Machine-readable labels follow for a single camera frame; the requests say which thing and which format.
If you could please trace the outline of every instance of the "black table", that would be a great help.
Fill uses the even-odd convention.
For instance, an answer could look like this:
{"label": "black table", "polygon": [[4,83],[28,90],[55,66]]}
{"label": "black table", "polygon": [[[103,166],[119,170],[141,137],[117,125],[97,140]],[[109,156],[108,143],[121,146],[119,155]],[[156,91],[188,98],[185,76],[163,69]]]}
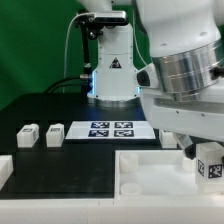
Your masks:
{"label": "black table", "polygon": [[[0,199],[113,198],[116,150],[161,149],[157,140],[65,140],[61,148],[46,147],[51,124],[72,121],[141,121],[141,106],[102,108],[82,94],[28,94],[0,112],[0,155],[12,155],[14,172]],[[16,134],[36,123],[40,138],[31,149],[17,147]]]}

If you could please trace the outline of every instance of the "small white block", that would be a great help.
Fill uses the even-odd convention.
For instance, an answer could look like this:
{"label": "small white block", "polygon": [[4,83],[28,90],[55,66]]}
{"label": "small white block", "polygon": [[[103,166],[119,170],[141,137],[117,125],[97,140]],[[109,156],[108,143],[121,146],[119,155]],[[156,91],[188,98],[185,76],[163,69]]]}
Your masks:
{"label": "small white block", "polygon": [[196,159],[188,159],[186,157],[182,160],[182,168],[186,172],[195,173],[196,171]]}
{"label": "small white block", "polygon": [[224,191],[223,157],[224,147],[217,142],[197,145],[195,180],[199,193]]}
{"label": "small white block", "polygon": [[159,139],[162,148],[177,148],[177,141],[173,137],[173,132],[159,130]]}
{"label": "small white block", "polygon": [[136,183],[126,183],[121,186],[121,194],[126,196],[141,195],[142,187]]}
{"label": "small white block", "polygon": [[64,125],[51,125],[46,134],[47,147],[61,147],[65,137]]}
{"label": "small white block", "polygon": [[0,190],[13,172],[12,156],[0,156]]}
{"label": "small white block", "polygon": [[39,138],[39,126],[37,124],[25,125],[17,134],[19,148],[32,148]]}
{"label": "small white block", "polygon": [[120,169],[126,173],[133,173],[138,169],[138,154],[124,152],[120,155]]}

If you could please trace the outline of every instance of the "white plastic housing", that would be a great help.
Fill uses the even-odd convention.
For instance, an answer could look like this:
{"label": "white plastic housing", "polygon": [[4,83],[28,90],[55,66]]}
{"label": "white plastic housing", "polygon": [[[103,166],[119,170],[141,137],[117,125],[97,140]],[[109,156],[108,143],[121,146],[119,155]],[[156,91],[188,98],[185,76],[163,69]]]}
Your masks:
{"label": "white plastic housing", "polygon": [[112,4],[110,0],[77,0],[90,12],[111,11]]}
{"label": "white plastic housing", "polygon": [[104,28],[103,35],[98,38],[98,54],[93,90],[88,97],[103,101],[128,101],[139,96],[133,78],[137,69],[133,65],[132,26]]}
{"label": "white plastic housing", "polygon": [[172,108],[156,101],[155,98],[169,96],[149,88],[142,89],[140,99],[146,120],[153,128],[224,142],[224,114],[220,113],[223,111],[223,95],[224,79],[220,78],[217,84],[201,91],[198,103],[186,107],[178,104]]}
{"label": "white plastic housing", "polygon": [[214,5],[215,21],[218,26],[224,24],[224,0],[216,0]]}
{"label": "white plastic housing", "polygon": [[142,24],[150,39],[151,57],[191,51],[221,37],[214,20],[216,0],[136,2]]}

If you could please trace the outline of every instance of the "warning label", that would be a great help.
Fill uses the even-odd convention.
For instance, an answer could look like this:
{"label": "warning label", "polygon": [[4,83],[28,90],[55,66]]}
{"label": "warning label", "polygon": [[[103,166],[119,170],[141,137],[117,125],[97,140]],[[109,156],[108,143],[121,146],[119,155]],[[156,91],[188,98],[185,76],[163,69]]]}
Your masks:
{"label": "warning label", "polygon": [[114,59],[114,61],[112,62],[110,68],[121,68],[121,64],[120,64],[120,62],[118,61],[117,58]]}

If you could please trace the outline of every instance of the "green wall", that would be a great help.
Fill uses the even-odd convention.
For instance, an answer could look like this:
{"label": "green wall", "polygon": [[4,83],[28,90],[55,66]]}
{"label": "green wall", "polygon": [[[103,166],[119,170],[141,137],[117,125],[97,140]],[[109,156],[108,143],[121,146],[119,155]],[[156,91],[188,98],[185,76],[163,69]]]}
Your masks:
{"label": "green wall", "polygon": [[[75,0],[1,0],[0,3],[0,109],[25,93],[43,92],[63,78],[64,45],[68,25],[82,8]],[[130,7],[123,7],[130,17]],[[80,30],[69,45],[68,75],[82,73]],[[140,50],[149,61],[148,39],[137,33]],[[90,43],[93,66],[96,42]],[[135,66],[143,66],[134,53]]]}

